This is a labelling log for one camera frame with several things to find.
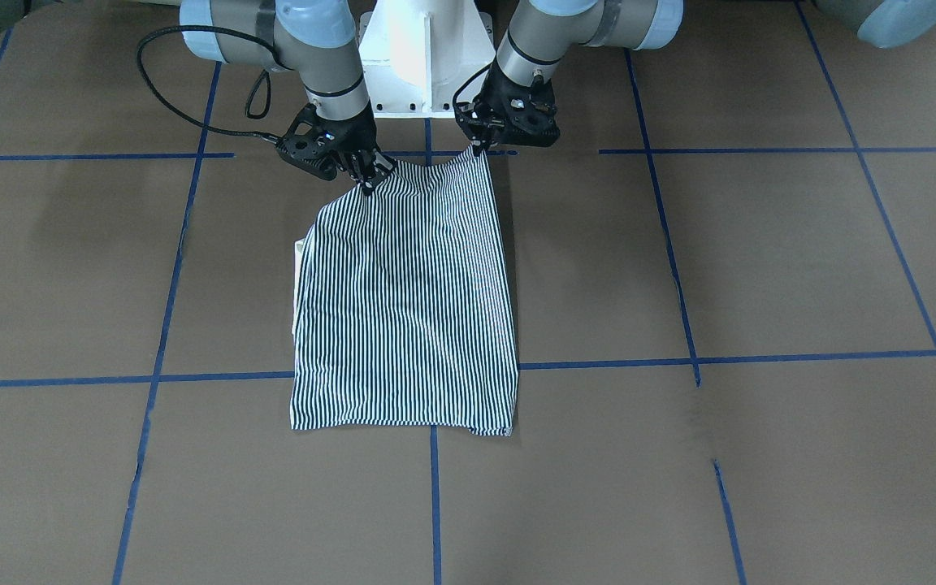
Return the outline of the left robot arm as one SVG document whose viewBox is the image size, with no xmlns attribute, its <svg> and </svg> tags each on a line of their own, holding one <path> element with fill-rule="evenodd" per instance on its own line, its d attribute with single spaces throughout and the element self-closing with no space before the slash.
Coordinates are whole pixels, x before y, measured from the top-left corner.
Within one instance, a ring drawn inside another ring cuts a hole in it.
<svg viewBox="0 0 936 585">
<path fill-rule="evenodd" d="M 936 25 L 936 1 L 816 1 L 814 8 L 879 49 L 916 40 Z M 551 147 L 557 126 L 553 77 L 572 46 L 658 50 L 683 22 L 683 1 L 521 1 L 492 62 L 473 74 L 479 92 L 454 100 L 472 153 L 494 145 Z"/>
</svg>

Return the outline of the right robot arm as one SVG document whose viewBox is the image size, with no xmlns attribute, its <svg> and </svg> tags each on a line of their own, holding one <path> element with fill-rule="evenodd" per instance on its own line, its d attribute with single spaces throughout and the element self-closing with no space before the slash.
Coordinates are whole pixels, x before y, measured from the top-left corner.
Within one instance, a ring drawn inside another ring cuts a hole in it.
<svg viewBox="0 0 936 585">
<path fill-rule="evenodd" d="M 194 119 L 164 97 L 146 70 L 146 49 L 167 36 L 182 37 L 201 59 L 260 67 L 257 86 L 270 86 L 274 73 L 296 72 L 307 103 L 281 136 Z M 345 173 L 362 195 L 371 195 L 395 170 L 395 160 L 378 145 L 356 26 L 345 1 L 182 1 L 177 25 L 137 43 L 135 67 L 152 95 L 184 121 L 220 136 L 266 141 L 284 162 L 319 179 Z"/>
</svg>

